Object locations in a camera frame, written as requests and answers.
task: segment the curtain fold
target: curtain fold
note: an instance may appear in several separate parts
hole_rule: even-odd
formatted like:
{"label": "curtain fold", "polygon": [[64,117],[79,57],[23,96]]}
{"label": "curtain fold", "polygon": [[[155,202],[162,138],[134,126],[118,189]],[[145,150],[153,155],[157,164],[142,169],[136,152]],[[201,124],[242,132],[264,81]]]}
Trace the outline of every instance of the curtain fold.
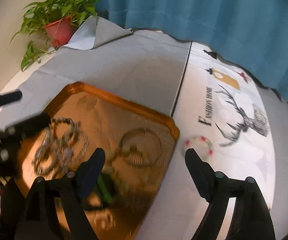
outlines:
{"label": "curtain fold", "polygon": [[208,44],[288,99],[288,0],[99,0],[125,28]]}

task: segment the green object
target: green object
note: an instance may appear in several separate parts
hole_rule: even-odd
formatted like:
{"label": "green object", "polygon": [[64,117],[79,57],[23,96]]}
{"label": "green object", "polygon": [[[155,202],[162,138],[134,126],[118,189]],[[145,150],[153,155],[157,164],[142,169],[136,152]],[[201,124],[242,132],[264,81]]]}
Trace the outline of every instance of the green object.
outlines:
{"label": "green object", "polygon": [[114,182],[108,174],[100,174],[94,187],[94,192],[105,203],[112,204],[115,201],[116,190]]}
{"label": "green object", "polygon": [[[13,35],[10,42],[19,33],[28,35],[36,33],[42,36],[46,34],[43,26],[67,16],[71,18],[72,25],[79,27],[89,16],[97,15],[94,6],[97,2],[97,0],[44,0],[32,2],[24,7],[28,8],[28,10],[22,17],[21,29]],[[34,61],[46,53],[45,50],[36,49],[32,41],[30,41],[28,50],[21,63],[21,70],[27,69]]]}

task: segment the red flower pot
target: red flower pot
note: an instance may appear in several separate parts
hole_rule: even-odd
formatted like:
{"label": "red flower pot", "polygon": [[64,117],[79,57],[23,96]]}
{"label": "red flower pot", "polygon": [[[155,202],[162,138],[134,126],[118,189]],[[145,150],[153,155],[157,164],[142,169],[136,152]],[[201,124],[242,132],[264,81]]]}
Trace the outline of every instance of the red flower pot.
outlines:
{"label": "red flower pot", "polygon": [[65,45],[74,34],[74,28],[71,25],[71,17],[67,16],[61,20],[43,26],[54,48]]}

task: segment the potted plant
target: potted plant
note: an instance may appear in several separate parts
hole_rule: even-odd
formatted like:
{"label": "potted plant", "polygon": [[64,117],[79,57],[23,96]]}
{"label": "potted plant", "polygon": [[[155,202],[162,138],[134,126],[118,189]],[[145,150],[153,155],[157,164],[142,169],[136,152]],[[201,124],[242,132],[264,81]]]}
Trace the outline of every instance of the potted plant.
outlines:
{"label": "potted plant", "polygon": [[[97,0],[44,0],[28,4],[28,10],[23,15],[23,23],[20,31],[13,38],[21,34],[37,33],[40,37],[44,34],[49,36],[53,47],[65,45],[71,39],[75,27],[79,27],[89,16],[96,16],[94,4]],[[46,50],[36,49],[30,41],[27,51],[21,63],[24,71],[34,61],[44,54]]]}

